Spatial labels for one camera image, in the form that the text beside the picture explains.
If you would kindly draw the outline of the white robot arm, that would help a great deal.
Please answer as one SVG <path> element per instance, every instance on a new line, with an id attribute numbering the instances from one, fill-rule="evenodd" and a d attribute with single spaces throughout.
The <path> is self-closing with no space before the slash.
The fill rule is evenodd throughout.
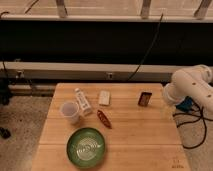
<path id="1" fill-rule="evenodd" d="M 209 83 L 213 80 L 213 71 L 206 65 L 196 65 L 181 68 L 171 76 L 171 82 L 162 91 L 164 101 L 172 106 L 178 105 L 186 97 L 213 113 L 213 87 Z"/>

